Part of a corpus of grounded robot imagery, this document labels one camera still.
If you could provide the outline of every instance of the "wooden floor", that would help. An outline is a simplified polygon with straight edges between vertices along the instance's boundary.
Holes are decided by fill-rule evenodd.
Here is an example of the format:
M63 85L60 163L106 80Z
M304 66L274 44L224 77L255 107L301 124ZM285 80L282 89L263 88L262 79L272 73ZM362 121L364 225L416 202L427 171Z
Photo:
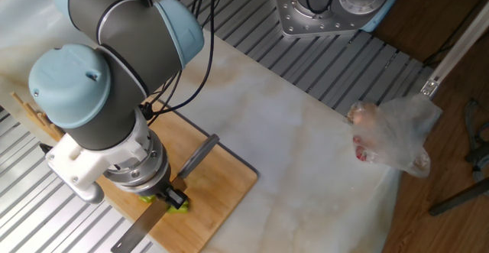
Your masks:
M375 35L419 60L436 51L478 0L398 0ZM432 159L426 179L404 174L384 253L488 253L489 197L431 217L434 203L474 184L464 108L473 97L489 106L489 37L471 48L445 79L433 102L444 114L425 148ZM489 122L479 111L474 125Z

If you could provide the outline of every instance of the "green vegetable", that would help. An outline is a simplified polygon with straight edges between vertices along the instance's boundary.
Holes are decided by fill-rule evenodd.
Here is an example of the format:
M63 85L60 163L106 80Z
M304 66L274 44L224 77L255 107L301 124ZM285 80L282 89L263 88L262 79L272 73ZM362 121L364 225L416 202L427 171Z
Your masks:
M156 196L139 196L139 200L145 203L152 203L156 199Z
M175 209L175 207L171 206L167 213L168 214L184 214L189 212L189 207L188 206L181 206L179 209Z
M139 196L139 200L141 200L145 203L152 203L155 199L156 199L155 195L153 195L153 196ZM171 206L167 211L168 214L177 214L177 213L184 214L187 212L189 212L189 201L188 200L186 200L179 209L176 209L175 207Z
M176 213L184 214L184 213L188 213L188 212L189 212L189 201L188 200L186 200L179 209L176 209L175 207L171 206L167 211L168 214L176 214Z

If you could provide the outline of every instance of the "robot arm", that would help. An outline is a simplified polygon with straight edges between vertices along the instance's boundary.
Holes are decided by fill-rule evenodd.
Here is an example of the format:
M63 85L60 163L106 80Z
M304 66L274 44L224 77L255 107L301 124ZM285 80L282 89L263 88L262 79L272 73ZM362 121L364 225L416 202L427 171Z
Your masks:
M96 179L146 196L169 187L163 145L138 105L201 51L203 33L175 0L54 0L63 15L99 46L45 53L29 89L66 135L48 164L89 203L103 200Z

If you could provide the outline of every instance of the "marble surface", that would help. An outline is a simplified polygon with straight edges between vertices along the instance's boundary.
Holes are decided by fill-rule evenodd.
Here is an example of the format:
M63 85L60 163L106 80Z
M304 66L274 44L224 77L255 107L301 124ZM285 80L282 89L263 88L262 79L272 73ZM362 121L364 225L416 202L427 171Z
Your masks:
M30 97L28 72L45 50L68 42L93 43L70 26L51 0L2 0L0 18L0 105L39 136L24 123L8 93L15 89L22 98ZM184 70L171 104L194 92L208 55L206 32L205 49ZM340 114L218 38L209 81L180 111L219 135L260 174L204 252L381 251L399 173L358 161L351 128Z

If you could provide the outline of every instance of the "wooden cutting board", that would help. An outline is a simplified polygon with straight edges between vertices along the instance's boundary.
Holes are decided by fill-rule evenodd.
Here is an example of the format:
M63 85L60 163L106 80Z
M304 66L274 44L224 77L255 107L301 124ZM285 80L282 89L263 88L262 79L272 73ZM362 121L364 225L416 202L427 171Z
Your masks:
M159 108L160 103L155 103L154 109ZM161 115L151 129L167 149L172 179L207 138L173 112ZM170 253L200 252L256 181L257 174L250 167L216 145L186 178L189 212L166 214L150 231L150 236ZM105 192L105 199L132 222L148 207L138 196L120 190L104 177L97 182Z

